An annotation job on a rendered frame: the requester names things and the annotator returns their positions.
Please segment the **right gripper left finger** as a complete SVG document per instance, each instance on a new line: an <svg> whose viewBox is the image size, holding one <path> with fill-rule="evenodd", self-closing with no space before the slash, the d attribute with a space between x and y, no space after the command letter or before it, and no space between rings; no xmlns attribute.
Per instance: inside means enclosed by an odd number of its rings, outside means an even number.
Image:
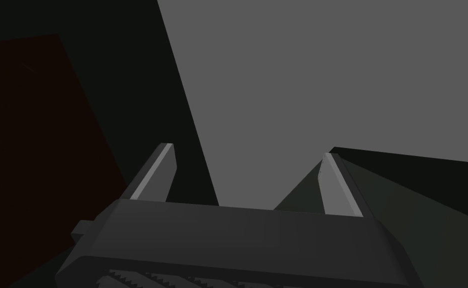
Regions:
<svg viewBox="0 0 468 288"><path fill-rule="evenodd" d="M177 170L172 143L161 143L134 180L129 199L165 202Z"/></svg>

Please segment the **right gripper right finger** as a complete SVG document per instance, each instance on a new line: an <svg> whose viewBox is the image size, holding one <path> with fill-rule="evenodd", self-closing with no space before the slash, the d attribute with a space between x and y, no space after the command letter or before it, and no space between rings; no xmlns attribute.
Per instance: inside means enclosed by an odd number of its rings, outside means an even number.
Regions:
<svg viewBox="0 0 468 288"><path fill-rule="evenodd" d="M353 176L337 153L324 154L317 179L327 215L374 217Z"/></svg>

